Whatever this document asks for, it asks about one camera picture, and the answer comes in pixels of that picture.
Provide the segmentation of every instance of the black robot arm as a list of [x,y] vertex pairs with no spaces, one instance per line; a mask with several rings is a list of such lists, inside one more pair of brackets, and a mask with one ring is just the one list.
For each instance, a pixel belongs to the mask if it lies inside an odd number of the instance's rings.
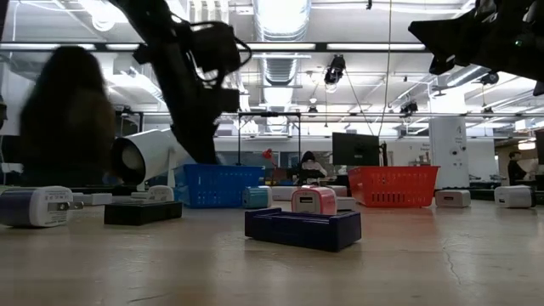
[[[196,25],[175,22],[164,0],[110,2],[144,40],[134,58],[153,66],[177,141],[197,162],[215,164],[216,120],[222,112],[236,112],[240,107],[238,90],[221,88],[221,84],[227,74],[251,58],[251,50],[225,23],[202,23],[202,30],[193,31]],[[237,43],[249,52],[244,63]],[[203,72],[216,71],[217,77],[203,80],[196,67]]]

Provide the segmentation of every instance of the red basket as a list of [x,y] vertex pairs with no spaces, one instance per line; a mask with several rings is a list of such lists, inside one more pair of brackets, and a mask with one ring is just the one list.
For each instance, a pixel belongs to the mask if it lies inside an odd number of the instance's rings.
[[351,195],[367,207],[428,207],[439,167],[357,167],[349,171]]

